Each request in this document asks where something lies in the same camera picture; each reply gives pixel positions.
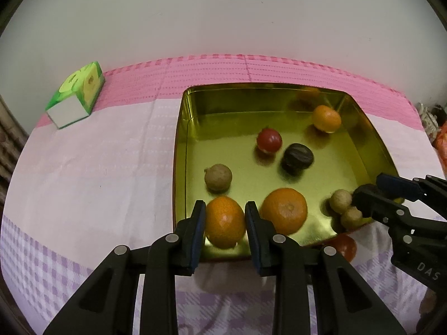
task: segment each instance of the white wall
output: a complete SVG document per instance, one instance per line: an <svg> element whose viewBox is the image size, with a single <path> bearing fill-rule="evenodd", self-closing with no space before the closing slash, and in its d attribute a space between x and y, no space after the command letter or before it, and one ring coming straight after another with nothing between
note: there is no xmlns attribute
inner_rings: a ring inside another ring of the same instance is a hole
<svg viewBox="0 0 447 335"><path fill-rule="evenodd" d="M30 132L90 61L216 52L314 61L413 102L447 100L447 33L426 0L25 0L0 37L0 94Z"/></svg>

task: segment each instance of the brown fruit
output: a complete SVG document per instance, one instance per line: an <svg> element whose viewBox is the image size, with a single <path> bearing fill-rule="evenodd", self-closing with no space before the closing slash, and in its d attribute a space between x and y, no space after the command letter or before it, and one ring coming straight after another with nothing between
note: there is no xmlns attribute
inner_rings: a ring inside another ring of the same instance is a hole
<svg viewBox="0 0 447 335"><path fill-rule="evenodd" d="M339 189L329 198L329 205L338 214L343 214L352 204L352 195L349 191Z"/></svg>
<svg viewBox="0 0 447 335"><path fill-rule="evenodd" d="M334 133L341 126L341 117L334 109L322 105L314 109L312 123L320 131Z"/></svg>
<svg viewBox="0 0 447 335"><path fill-rule="evenodd" d="M224 192L230 187L233 174L222 164L215 164L205 169L205 184L212 192Z"/></svg>
<svg viewBox="0 0 447 335"><path fill-rule="evenodd" d="M362 212L355 206L352 206L342 214L340 222L347 230L353 230L363 224L362 218Z"/></svg>
<svg viewBox="0 0 447 335"><path fill-rule="evenodd" d="M242 208L229 197L217 197L206 206L205 235L220 249L233 248L245 234Z"/></svg>
<svg viewBox="0 0 447 335"><path fill-rule="evenodd" d="M307 218L305 197L292 188L273 190L262 203L262 218L270 220L279 234L293 234Z"/></svg>
<svg viewBox="0 0 447 335"><path fill-rule="evenodd" d="M309 168L313 163L313 153L307 146L292 143L286 148L281 160L281 167L288 174L298 175L302 170Z"/></svg>

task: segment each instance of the orange object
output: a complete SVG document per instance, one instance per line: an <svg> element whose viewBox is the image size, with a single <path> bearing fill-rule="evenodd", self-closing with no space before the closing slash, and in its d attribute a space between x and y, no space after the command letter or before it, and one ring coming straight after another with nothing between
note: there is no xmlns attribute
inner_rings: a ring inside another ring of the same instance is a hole
<svg viewBox="0 0 447 335"><path fill-rule="evenodd" d="M434 146L437 150L444 174L447 174L447 122L441 127L441 131L434 141Z"/></svg>
<svg viewBox="0 0 447 335"><path fill-rule="evenodd" d="M334 133L341 126L341 117L332 108L318 106L312 113L312 123L320 131Z"/></svg>
<svg viewBox="0 0 447 335"><path fill-rule="evenodd" d="M264 199L259 213L273 223L279 234L293 234L307 218L306 199L295 189L276 189Z"/></svg>
<svg viewBox="0 0 447 335"><path fill-rule="evenodd" d="M233 248L245 234L242 208L229 197L217 197L206 206L205 235L220 249Z"/></svg>
<svg viewBox="0 0 447 335"><path fill-rule="evenodd" d="M351 262L357 253L357 243L346 234L339 234L334 239L326 242L325 245L334 247L348 262Z"/></svg>

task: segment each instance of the gold metal tray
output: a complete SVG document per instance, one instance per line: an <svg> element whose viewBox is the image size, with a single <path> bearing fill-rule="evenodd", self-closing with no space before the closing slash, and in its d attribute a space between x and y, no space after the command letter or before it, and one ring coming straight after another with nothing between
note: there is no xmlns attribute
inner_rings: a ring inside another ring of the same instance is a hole
<svg viewBox="0 0 447 335"><path fill-rule="evenodd" d="M333 134L317 131L314 108L325 104L340 113L343 125ZM256 137L264 127L282 136L274 159L256 153ZM315 161L299 177L280 168L282 153L291 143L309 147ZM308 218L291 238L311 245L337 235L337 219L326 201L337 189L355 190L375 183L381 172L397 175L376 130L347 93L280 83L231 83L192 87L183 93L174 154L173 219L191 215L196 200L216 197L207 191L204 169L227 165L233 180L226 195L244 209L254 200L258 208L274 189L290 187L302 193ZM247 237L233 249L221 250L205 240L202 260L227 260L250 255Z"/></svg>

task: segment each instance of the cloth pattern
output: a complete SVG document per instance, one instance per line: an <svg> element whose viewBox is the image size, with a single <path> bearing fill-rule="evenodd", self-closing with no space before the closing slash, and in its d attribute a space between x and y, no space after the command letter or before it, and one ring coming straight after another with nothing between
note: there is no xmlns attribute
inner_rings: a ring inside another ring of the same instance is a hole
<svg viewBox="0 0 447 335"><path fill-rule="evenodd" d="M320 64L213 54L149 61L104 75L106 83L88 119L55 130L48 118L42 117L19 158L8 191L0 232L1 269L17 304L38 334L113 248L110 243L141 247L162 235L158 231L171 230L175 124L180 97L187 87L223 82L286 82L342 90L368 114L400 173L402 169L407 176L419 175L415 174L414 162L421 157L430 161L430 154L435 157L432 151L425 150L425 144L431 150L430 143L417 113L402 93ZM415 137L414 150L400 150L408 142L413 144ZM419 166L421 174L429 170L437 175L438 166L442 172L439 163ZM72 192L61 190L55 196L61 187L71 188ZM119 205L110 205L114 200ZM70 206L77 205L73 218ZM159 215L148 220L148 212ZM43 222L43 217L50 219ZM425 286L389 263L391 244L386 230L379 226L375 223L352 235L358 243L353 265L404 327L411 330L419 318L414 311ZM98 250L86 244L88 241L103 248ZM367 247L371 243L376 247ZM274 283L262 289L225 292L190 288L192 283L183 278L177 279L181 334L271 333ZM137 302L141 302L141 294L140 280ZM312 308L311 288L309 294ZM135 334L139 317L137 303ZM314 310L310 321L316 334Z"/></svg>
<svg viewBox="0 0 447 335"><path fill-rule="evenodd" d="M383 252L355 269L399 319L409 305L422 300L426 287L391 265L391 256L391 251ZM0 259L2 272L13 280L20 294L46 323L55 317L92 272L90 268L49 250L5 217L0 232ZM135 306L135 335L139 333L143 280L144 276L141 276ZM311 286L308 294L312 335L317 335ZM271 333L274 291L214 294L177 290L176 298L180 334Z"/></svg>

